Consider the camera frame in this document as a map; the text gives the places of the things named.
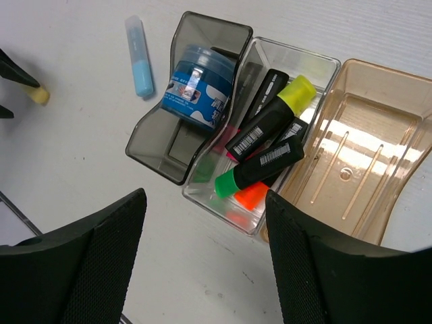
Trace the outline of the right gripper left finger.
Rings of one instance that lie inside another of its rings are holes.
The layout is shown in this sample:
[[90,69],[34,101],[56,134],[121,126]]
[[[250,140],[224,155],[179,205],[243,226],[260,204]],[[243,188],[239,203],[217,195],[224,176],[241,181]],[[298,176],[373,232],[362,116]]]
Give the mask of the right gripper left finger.
[[51,232],[1,245],[1,322],[128,323],[146,208],[138,188]]

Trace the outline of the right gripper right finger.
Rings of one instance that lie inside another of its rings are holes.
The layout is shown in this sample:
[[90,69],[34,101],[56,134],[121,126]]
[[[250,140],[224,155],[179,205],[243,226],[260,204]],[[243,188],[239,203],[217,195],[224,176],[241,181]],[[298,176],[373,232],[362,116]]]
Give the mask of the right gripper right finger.
[[430,323],[431,250],[348,236],[273,191],[266,224],[285,323]]

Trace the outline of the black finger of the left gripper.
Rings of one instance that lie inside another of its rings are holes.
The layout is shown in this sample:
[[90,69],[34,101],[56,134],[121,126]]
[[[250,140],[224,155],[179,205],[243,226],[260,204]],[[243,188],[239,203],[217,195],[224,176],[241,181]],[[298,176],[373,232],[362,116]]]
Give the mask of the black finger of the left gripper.
[[25,72],[19,67],[7,54],[1,49],[1,77],[7,80],[11,80],[20,85],[31,86],[37,88],[41,84],[33,78],[30,74]]

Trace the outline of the pale yellow eraser stick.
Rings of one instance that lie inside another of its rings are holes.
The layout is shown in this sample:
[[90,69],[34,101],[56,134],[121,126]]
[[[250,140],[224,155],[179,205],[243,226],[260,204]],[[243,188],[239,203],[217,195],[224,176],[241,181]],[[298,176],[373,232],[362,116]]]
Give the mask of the pale yellow eraser stick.
[[50,93],[42,86],[37,88],[21,85],[24,92],[39,105],[46,105],[50,99]]

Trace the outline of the orange highlighter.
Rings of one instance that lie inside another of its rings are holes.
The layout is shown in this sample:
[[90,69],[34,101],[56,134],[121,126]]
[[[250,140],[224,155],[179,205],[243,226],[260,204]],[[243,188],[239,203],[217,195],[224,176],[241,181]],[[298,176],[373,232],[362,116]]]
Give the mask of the orange highlighter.
[[248,211],[252,211],[265,198],[269,187],[257,182],[237,193],[234,198]]

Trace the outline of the green highlighter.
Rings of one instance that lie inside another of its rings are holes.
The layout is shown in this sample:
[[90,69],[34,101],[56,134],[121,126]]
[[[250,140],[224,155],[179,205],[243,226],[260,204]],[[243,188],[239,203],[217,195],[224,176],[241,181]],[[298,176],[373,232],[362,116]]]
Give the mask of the green highlighter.
[[226,198],[274,176],[303,158],[301,139],[291,136],[218,176],[215,193],[219,198]]

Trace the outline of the light blue highlighter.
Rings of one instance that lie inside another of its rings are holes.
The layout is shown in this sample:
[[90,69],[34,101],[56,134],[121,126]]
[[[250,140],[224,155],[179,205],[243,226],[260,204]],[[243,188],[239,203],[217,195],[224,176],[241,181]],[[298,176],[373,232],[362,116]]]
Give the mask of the light blue highlighter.
[[125,27],[135,92],[146,98],[154,93],[154,86],[143,24],[138,16],[131,16],[125,21]]

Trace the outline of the pink highlighter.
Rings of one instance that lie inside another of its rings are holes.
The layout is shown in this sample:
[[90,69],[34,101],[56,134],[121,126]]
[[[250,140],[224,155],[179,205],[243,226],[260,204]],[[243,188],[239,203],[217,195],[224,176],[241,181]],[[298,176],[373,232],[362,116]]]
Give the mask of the pink highlighter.
[[231,149],[234,145],[235,142],[235,138],[238,135],[238,133],[240,132],[240,129],[237,128],[236,131],[232,134],[232,137],[230,138],[230,140],[227,142],[227,144],[225,145],[225,149],[226,149],[226,157],[228,157],[229,159],[231,159],[232,161],[237,161],[236,158],[232,155],[231,153]]

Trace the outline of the yellow highlighter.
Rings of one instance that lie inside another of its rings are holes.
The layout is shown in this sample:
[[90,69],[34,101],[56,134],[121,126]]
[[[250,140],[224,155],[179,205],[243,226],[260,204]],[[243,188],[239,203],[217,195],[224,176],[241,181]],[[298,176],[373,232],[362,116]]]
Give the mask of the yellow highlighter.
[[299,75],[293,79],[240,128],[231,149],[237,162],[249,158],[273,135],[299,117],[316,95],[317,90],[306,77]]

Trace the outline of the blue round jar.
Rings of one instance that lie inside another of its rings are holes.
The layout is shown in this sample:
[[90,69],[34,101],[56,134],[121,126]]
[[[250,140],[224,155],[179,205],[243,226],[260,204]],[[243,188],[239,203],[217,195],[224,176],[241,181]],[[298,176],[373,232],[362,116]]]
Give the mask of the blue round jar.
[[208,131],[215,129],[232,91],[235,64],[206,47],[187,45],[161,108]]

